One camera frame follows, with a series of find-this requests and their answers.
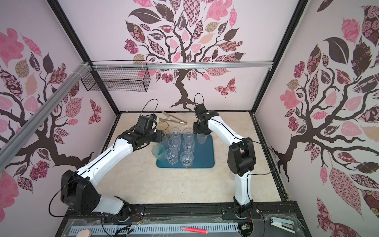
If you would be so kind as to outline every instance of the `glass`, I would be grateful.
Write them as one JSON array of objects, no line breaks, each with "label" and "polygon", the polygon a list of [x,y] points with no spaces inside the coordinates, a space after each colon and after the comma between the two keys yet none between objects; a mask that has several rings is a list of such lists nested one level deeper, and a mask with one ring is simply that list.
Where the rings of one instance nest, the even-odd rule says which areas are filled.
[{"label": "glass", "polygon": [[200,144],[204,144],[207,140],[208,135],[206,134],[196,134],[197,142]]},{"label": "glass", "polygon": [[178,152],[180,151],[180,138],[179,137],[171,137],[169,140],[168,140],[168,146],[170,148],[175,148],[178,150]]},{"label": "glass", "polygon": [[195,151],[195,141],[190,137],[184,139],[182,145],[185,151],[189,151],[191,153]]},{"label": "glass", "polygon": [[189,168],[193,164],[193,154],[189,151],[183,151],[180,154],[180,162],[183,164],[184,167]]},{"label": "glass", "polygon": [[165,153],[166,149],[164,148],[164,146],[160,143],[156,144],[155,146],[153,146],[153,148],[151,149],[151,153],[155,156],[155,158],[159,161],[164,161],[166,158],[164,157],[164,153]]},{"label": "glass", "polygon": [[183,138],[186,139],[187,137],[193,139],[193,129],[192,128],[186,128],[183,130]]},{"label": "glass", "polygon": [[170,165],[174,165],[178,163],[179,155],[178,155],[178,150],[176,148],[167,149],[166,152],[164,153],[164,156]]}]

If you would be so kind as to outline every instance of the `wire basket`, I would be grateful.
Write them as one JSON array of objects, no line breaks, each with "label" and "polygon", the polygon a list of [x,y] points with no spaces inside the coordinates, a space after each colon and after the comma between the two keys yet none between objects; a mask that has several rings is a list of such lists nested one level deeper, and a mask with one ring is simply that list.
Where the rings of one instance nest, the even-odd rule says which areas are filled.
[{"label": "wire basket", "polygon": [[150,83],[146,61],[132,61],[136,64],[135,66],[93,66],[92,70],[88,71],[81,81],[87,91],[100,91],[100,87],[95,81],[95,78],[98,77],[98,79],[102,80],[108,91],[146,92]]}]

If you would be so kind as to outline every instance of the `rectangular blue mat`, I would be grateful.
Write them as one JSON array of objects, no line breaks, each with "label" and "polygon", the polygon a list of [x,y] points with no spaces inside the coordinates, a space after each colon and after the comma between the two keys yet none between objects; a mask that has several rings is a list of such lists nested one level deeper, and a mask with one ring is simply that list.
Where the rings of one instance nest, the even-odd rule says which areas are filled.
[{"label": "rectangular blue mat", "polygon": [[[165,161],[159,161],[157,160],[157,166],[159,168],[182,168],[182,169],[209,169],[212,168],[215,165],[215,153],[213,152],[213,138],[211,135],[208,135],[207,140],[204,144],[200,144],[197,141],[197,136],[195,134],[194,137],[195,140],[195,151],[193,152],[193,164],[190,168],[185,168],[182,163],[180,162],[180,159],[178,163],[174,165],[170,165],[167,160]],[[169,148],[167,144],[167,140],[162,142],[162,145],[164,145],[165,149],[167,150]],[[181,150],[179,151],[180,154],[184,151],[183,146],[180,145]]]}]

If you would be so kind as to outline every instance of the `metal tongs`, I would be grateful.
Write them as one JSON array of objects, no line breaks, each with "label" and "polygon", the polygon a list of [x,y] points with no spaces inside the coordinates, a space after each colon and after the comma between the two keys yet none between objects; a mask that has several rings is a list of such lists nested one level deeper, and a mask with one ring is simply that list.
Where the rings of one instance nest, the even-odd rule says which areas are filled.
[{"label": "metal tongs", "polygon": [[177,119],[177,120],[172,120],[172,119],[168,119],[168,118],[159,118],[159,121],[177,122],[177,123],[179,123],[179,124],[184,124],[184,125],[187,124],[186,121],[183,121],[183,120],[181,120],[180,118],[177,118],[177,117],[175,117],[175,116],[173,116],[173,115],[171,115],[171,114],[169,114],[169,113],[167,113],[167,112],[162,111],[162,114],[163,114],[164,116],[166,116],[166,117],[173,117],[173,118],[175,118],[175,119]]}]

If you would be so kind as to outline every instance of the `red marker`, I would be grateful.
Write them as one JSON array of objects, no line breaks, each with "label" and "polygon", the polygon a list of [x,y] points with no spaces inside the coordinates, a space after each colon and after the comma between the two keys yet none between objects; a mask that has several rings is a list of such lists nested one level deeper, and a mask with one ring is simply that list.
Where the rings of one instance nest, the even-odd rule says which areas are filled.
[{"label": "red marker", "polygon": [[191,232],[196,232],[196,233],[200,233],[200,234],[207,234],[208,233],[208,231],[206,229],[196,229],[196,228],[190,228],[190,227],[185,227],[185,226],[181,226],[180,229],[183,231],[191,231]]}]

